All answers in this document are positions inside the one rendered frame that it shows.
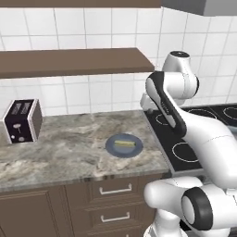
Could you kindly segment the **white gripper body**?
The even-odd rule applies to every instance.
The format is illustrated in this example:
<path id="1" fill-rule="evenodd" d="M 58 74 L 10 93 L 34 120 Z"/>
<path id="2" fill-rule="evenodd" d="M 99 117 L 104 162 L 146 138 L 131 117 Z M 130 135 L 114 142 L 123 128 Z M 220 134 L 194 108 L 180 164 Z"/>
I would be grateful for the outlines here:
<path id="1" fill-rule="evenodd" d="M 158 107 L 152 101 L 152 99 L 148 96 L 147 93 L 143 93 L 141 101 L 140 101 L 140 106 L 143 109 L 143 111 L 146 111 L 149 114 L 158 110 Z"/>

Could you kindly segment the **yellow butter stick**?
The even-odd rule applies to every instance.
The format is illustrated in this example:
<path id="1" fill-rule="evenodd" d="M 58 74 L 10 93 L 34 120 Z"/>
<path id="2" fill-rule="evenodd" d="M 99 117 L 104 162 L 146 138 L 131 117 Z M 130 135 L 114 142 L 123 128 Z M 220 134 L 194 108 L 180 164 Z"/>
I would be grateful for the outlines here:
<path id="1" fill-rule="evenodd" d="M 116 145 L 116 146 L 134 147 L 136 145 L 136 142 L 116 140 L 114 142 L 114 145 Z"/>

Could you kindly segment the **black hob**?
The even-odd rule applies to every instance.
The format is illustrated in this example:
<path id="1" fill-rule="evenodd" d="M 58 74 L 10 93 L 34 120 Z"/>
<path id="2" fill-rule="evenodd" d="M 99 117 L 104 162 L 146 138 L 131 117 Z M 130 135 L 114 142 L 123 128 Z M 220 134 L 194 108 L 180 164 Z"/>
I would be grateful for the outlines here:
<path id="1" fill-rule="evenodd" d="M 233 133 L 237 133 L 237 104 L 213 106 L 189 106 L 184 111 L 223 122 Z M 179 136 L 175 135 L 159 110 L 144 112 L 150 127 L 163 149 L 172 173 L 201 170 L 192 148 Z"/>

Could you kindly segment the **blue round plate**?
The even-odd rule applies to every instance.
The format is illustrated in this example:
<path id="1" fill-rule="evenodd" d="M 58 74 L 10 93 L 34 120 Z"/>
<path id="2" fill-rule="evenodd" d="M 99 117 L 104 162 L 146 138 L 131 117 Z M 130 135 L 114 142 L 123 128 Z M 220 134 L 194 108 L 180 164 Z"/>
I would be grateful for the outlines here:
<path id="1" fill-rule="evenodd" d="M 116 146 L 114 145 L 116 140 L 133 141 L 136 142 L 136 145 L 134 147 Z M 143 151 L 143 142 L 132 134 L 118 133 L 106 140 L 106 150 L 115 157 L 132 158 L 138 156 Z"/>

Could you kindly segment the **brown drawer front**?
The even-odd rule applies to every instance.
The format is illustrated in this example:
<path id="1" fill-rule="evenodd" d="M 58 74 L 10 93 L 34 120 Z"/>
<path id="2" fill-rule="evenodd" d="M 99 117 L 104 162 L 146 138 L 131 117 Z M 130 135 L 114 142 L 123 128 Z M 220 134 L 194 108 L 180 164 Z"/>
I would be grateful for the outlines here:
<path id="1" fill-rule="evenodd" d="M 84 210 L 81 225 L 87 231 L 137 225 L 140 205 L 140 203 L 128 203 L 87 208 Z"/>
<path id="2" fill-rule="evenodd" d="M 89 233 L 87 237 L 143 237 L 140 227 Z"/>
<path id="3" fill-rule="evenodd" d="M 132 191 L 126 193 L 115 193 L 108 195 L 101 195 L 99 187 L 103 187 L 105 191 L 125 189 L 128 184 L 132 184 Z M 105 202 L 115 199 L 134 199 L 138 194 L 138 180 L 136 178 L 120 178 L 114 180 L 95 181 L 88 186 L 88 197 L 92 203 Z"/>

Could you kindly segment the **grey extractor hood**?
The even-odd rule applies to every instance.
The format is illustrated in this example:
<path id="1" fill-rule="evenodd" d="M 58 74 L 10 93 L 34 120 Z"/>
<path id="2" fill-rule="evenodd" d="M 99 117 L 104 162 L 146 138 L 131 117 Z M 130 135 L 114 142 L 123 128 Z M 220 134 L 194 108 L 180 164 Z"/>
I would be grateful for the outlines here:
<path id="1" fill-rule="evenodd" d="M 237 0 L 161 0 L 161 6 L 204 17 L 237 16 Z"/>

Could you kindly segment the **black and silver toaster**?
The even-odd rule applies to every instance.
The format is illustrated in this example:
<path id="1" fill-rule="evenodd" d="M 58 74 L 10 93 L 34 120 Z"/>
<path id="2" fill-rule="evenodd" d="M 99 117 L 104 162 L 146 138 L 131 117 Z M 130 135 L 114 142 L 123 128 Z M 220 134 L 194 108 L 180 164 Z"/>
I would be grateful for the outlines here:
<path id="1" fill-rule="evenodd" d="M 39 100 L 12 100 L 2 121 L 8 143 L 36 142 L 43 124 Z"/>

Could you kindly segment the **brown cupboard door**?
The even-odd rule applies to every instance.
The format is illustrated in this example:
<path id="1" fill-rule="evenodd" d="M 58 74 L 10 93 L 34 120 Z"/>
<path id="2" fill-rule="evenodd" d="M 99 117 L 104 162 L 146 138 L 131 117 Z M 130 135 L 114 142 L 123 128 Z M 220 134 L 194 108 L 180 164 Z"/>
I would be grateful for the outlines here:
<path id="1" fill-rule="evenodd" d="M 1 194 L 0 237 L 69 237 L 59 190 Z"/>

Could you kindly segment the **brown wall shelf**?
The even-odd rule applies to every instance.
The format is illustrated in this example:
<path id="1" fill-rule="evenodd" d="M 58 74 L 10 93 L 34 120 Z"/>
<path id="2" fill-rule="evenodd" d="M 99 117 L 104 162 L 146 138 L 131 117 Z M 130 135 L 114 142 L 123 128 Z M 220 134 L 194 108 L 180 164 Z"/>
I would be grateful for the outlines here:
<path id="1" fill-rule="evenodd" d="M 0 52 L 0 79 L 151 72 L 137 48 Z"/>

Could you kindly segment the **brown wall cupboard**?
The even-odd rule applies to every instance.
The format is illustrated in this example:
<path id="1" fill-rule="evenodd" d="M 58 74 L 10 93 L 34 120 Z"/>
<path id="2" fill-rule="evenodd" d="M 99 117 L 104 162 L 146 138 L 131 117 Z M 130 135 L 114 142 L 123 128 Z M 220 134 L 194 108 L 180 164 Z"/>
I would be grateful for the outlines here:
<path id="1" fill-rule="evenodd" d="M 0 7 L 159 8 L 161 7 L 161 0 L 0 0 Z"/>

